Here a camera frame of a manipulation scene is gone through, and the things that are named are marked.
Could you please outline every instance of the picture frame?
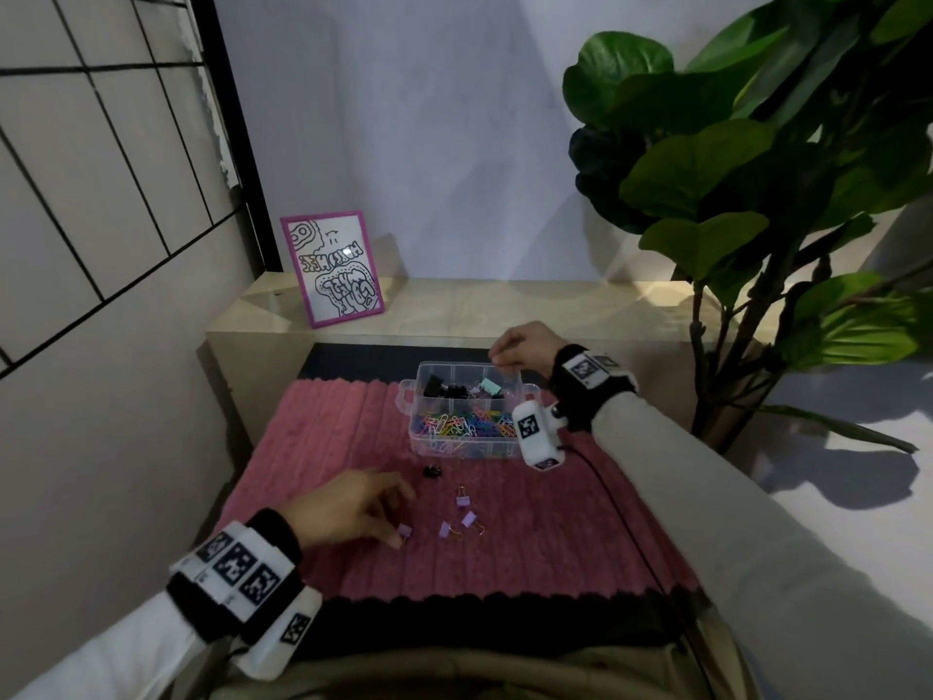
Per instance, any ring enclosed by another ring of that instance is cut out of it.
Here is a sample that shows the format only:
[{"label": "picture frame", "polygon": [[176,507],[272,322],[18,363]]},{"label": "picture frame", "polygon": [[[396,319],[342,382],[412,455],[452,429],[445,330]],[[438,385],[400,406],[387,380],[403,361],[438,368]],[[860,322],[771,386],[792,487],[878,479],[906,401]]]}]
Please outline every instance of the picture frame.
[{"label": "picture frame", "polygon": [[312,329],[385,312],[362,210],[279,221]]}]

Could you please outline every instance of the white sensor device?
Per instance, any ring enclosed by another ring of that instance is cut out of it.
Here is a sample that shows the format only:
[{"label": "white sensor device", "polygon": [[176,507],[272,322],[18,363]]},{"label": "white sensor device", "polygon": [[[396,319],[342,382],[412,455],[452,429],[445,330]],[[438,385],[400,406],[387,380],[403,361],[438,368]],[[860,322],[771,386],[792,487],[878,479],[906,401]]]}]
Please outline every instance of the white sensor device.
[{"label": "white sensor device", "polygon": [[521,458],[534,470],[547,471],[564,464],[566,454],[558,449],[557,430],[567,426],[557,404],[545,408],[537,400],[525,400],[512,411]]}]

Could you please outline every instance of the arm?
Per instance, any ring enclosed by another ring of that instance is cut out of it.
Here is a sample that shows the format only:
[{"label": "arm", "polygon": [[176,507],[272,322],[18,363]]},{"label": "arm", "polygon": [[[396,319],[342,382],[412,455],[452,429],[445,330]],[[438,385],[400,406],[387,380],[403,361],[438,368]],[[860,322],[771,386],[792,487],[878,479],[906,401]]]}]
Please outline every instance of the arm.
[{"label": "arm", "polygon": [[531,323],[509,329],[490,356],[551,379],[571,428],[591,428],[787,700],[933,697],[924,624],[725,459],[624,392],[624,378],[587,387],[572,377],[564,364],[582,351]]},{"label": "arm", "polygon": [[[346,471],[316,491],[289,501],[278,512],[264,508],[247,527],[259,535],[261,547],[272,547],[286,557],[290,568],[300,562],[302,549],[325,543],[373,538],[398,549],[402,539],[385,509],[397,508],[402,498],[413,500],[414,490],[399,474]],[[209,566],[219,562],[229,548],[218,550],[222,552],[211,558]],[[260,560],[268,562],[269,558]],[[244,582],[250,572],[242,576]],[[157,700],[208,644],[229,635],[239,635],[252,646],[237,661],[241,670],[253,678],[270,680],[281,672],[296,647],[287,646],[286,657],[284,649],[276,647],[293,613],[313,620],[319,608],[320,595],[304,587],[297,569],[291,569],[246,620],[176,572],[165,592],[88,641],[13,700]]]}]

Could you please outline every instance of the black table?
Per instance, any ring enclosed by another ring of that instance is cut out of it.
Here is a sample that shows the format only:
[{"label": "black table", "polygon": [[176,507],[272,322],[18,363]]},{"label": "black table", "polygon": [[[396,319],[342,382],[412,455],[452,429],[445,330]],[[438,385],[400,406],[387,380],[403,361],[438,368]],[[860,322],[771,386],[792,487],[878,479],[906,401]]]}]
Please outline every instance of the black table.
[{"label": "black table", "polygon": [[[300,379],[393,383],[414,378],[423,361],[488,362],[484,349],[318,343]],[[542,387],[537,373],[522,380]],[[314,633],[301,642],[296,660],[339,657],[393,648],[441,646],[504,653],[559,656],[590,646],[663,646],[681,635],[695,596],[617,594],[569,597],[496,594],[479,599],[431,596],[425,601],[378,599],[324,602]]]}]

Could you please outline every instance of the black wristband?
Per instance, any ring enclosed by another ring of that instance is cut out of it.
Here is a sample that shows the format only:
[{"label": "black wristband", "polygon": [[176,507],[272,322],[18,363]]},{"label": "black wristband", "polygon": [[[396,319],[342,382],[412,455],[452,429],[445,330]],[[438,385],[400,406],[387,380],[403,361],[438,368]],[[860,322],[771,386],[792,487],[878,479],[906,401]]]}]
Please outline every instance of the black wristband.
[{"label": "black wristband", "polygon": [[[278,511],[263,508],[249,519],[246,525],[263,536],[270,545],[282,551],[296,566],[301,562],[301,549],[297,544],[295,533]],[[165,590],[198,636],[205,643],[213,643],[225,636],[244,632],[248,633],[255,642],[278,618],[278,614],[288,606],[302,587],[297,568],[293,569],[245,624],[181,573],[172,576]],[[270,606],[268,613],[266,613],[267,605]]]},{"label": "black wristband", "polygon": [[608,356],[590,353],[578,343],[567,344],[557,352],[550,386],[571,431],[590,432],[592,419],[606,400],[619,393],[637,393],[634,379],[618,363]]}]

